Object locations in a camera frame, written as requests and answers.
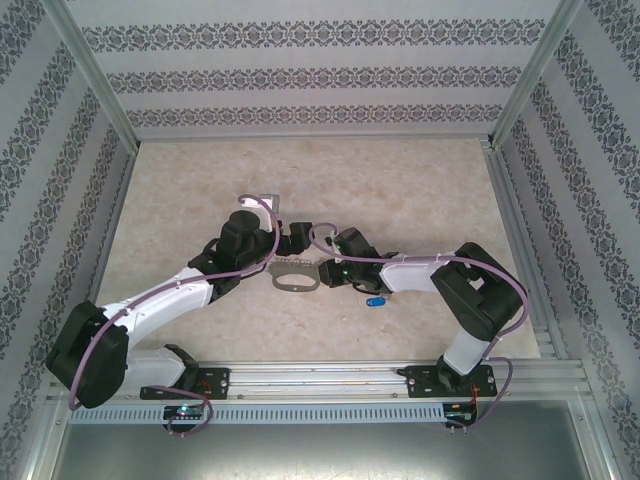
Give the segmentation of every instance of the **beige marble floor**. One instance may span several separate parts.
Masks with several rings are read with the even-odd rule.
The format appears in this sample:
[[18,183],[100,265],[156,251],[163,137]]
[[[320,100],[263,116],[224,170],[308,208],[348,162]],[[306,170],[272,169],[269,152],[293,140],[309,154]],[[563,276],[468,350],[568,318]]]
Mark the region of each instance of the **beige marble floor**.
[[[173,275],[218,236],[242,193],[277,193],[280,218],[357,226],[380,252],[437,253],[475,241],[515,272],[478,141],[283,140],[143,144],[99,301]],[[303,258],[322,255],[310,250]],[[158,329],[199,360],[435,359],[458,324],[437,294],[382,308],[349,287],[288,293],[267,273]],[[539,357],[529,323],[495,351]]]

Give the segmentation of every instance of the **blue object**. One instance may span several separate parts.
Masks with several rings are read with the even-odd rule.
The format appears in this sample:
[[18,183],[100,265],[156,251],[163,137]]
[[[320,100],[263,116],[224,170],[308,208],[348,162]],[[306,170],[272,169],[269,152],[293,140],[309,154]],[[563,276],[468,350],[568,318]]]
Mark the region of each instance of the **blue object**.
[[384,299],[384,297],[367,298],[367,307],[381,307],[385,303],[387,303],[387,301]]

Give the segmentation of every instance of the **perforated metal strip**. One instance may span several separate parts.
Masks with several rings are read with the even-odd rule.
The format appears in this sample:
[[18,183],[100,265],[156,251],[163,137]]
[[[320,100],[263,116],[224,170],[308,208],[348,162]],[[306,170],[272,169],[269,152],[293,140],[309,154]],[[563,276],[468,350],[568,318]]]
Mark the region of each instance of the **perforated metal strip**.
[[[162,405],[103,406],[73,412],[73,425],[144,425],[162,423]],[[445,421],[441,403],[398,405],[214,405],[217,424],[417,423]],[[180,423],[199,421],[176,420]]]

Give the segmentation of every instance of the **patterned wallpaper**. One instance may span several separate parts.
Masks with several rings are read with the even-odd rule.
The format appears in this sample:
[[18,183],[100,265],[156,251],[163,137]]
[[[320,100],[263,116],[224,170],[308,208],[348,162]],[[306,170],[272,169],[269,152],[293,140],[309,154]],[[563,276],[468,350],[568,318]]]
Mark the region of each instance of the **patterned wallpaper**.
[[44,358],[93,287],[132,157],[37,0],[0,1],[0,479],[38,418]]
[[623,478],[640,477],[639,27],[632,1],[585,2],[502,150]]
[[144,140],[487,134],[557,4],[77,0],[69,7]]

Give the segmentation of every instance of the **mounting plate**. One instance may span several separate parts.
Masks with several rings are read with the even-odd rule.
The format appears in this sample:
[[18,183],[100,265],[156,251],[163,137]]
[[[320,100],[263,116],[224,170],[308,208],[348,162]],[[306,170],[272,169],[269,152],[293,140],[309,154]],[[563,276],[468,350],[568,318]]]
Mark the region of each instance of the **mounting plate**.
[[438,369],[435,365],[410,365],[403,373],[407,377],[409,398],[445,398],[472,397],[471,386],[475,385],[478,397],[495,397],[498,394],[493,368],[490,365],[479,365],[469,378],[467,386],[455,394],[438,381]]
[[[226,400],[229,392],[228,368],[203,368],[198,369],[198,377],[194,393],[206,396],[209,400]],[[177,393],[161,392],[154,388],[142,387],[140,389],[142,400],[193,400]]]

